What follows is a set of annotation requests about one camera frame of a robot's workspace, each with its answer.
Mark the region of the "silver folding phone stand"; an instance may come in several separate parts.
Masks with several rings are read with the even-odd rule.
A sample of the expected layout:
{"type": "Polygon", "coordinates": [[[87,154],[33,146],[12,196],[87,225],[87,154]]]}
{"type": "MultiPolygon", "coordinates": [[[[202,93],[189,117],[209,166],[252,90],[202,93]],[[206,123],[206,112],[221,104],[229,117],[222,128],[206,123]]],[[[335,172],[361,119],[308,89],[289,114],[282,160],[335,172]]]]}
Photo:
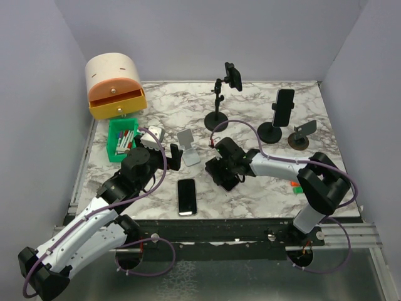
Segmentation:
{"type": "Polygon", "coordinates": [[[183,150],[182,159],[187,167],[194,166],[201,162],[201,158],[192,145],[194,143],[194,136],[190,129],[185,129],[177,133],[177,139],[180,148],[183,150]]]}

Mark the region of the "black phone with pink edge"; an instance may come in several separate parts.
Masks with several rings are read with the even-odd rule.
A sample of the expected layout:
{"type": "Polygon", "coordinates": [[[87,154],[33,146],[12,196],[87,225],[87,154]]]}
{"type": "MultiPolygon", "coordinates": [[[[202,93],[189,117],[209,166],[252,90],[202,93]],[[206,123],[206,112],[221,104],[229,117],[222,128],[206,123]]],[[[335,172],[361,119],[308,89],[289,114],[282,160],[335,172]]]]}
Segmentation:
{"type": "Polygon", "coordinates": [[[223,163],[222,159],[207,161],[205,170],[212,177],[213,182],[225,191],[231,191],[239,184],[239,177],[223,163]]]}

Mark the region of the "black phone with white edge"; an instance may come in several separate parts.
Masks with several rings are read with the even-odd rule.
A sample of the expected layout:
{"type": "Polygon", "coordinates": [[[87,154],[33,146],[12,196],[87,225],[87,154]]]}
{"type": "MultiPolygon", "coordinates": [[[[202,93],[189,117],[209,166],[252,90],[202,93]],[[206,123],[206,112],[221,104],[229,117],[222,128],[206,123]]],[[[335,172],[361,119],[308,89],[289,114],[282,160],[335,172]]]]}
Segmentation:
{"type": "Polygon", "coordinates": [[[180,216],[197,214],[197,196],[194,179],[181,179],[177,182],[178,209],[180,216]]]}

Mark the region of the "short black phone stand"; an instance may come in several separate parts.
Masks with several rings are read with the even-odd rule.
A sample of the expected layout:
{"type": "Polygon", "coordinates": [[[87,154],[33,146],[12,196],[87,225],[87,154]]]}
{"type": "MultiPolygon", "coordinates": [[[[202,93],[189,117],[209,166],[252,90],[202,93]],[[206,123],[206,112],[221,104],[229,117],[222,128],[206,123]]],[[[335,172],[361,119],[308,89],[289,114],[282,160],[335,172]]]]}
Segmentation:
{"type": "Polygon", "coordinates": [[[271,122],[263,122],[257,129],[259,138],[267,144],[275,144],[282,137],[282,127],[273,127],[273,119],[271,122]]]}

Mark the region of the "brown round base phone stand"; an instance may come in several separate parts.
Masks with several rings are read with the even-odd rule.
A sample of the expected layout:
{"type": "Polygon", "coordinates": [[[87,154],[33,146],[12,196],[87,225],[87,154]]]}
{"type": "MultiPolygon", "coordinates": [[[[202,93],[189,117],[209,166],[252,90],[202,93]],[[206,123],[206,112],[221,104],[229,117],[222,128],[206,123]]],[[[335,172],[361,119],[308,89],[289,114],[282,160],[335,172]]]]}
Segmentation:
{"type": "Polygon", "coordinates": [[[316,130],[316,120],[311,120],[303,125],[294,127],[294,132],[288,137],[289,146],[297,151],[306,150],[310,144],[308,136],[315,133],[316,130]]]}

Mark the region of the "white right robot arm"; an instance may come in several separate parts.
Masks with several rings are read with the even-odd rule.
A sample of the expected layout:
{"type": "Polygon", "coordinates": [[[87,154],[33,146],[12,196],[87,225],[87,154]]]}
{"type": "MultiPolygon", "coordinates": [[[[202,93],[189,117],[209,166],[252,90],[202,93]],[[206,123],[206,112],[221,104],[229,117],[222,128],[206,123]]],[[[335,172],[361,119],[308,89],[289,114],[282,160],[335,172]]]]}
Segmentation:
{"type": "Polygon", "coordinates": [[[294,218],[288,229],[289,241],[302,245],[313,228],[332,215],[351,189],[351,181],[322,152],[300,159],[274,157],[259,149],[244,151],[226,137],[213,149],[215,157],[206,162],[206,172],[217,186],[231,191],[246,177],[275,177],[299,184],[308,204],[294,218]]]}

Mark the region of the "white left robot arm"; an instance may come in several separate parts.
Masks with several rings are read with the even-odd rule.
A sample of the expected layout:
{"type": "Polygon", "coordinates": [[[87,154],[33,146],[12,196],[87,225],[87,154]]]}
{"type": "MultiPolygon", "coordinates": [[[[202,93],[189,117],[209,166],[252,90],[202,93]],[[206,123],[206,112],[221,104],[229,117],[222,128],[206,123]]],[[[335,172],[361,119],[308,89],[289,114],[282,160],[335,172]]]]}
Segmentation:
{"type": "Polygon", "coordinates": [[[20,251],[23,288],[32,287],[33,295],[41,300],[54,300],[82,268],[104,253],[142,245],[145,238],[139,225],[124,211],[158,188],[155,185],[146,190],[158,170],[165,174],[180,169],[182,150],[171,144],[170,151],[171,156],[167,157],[163,148],[151,149],[139,144],[75,219],[42,245],[20,251]]]}

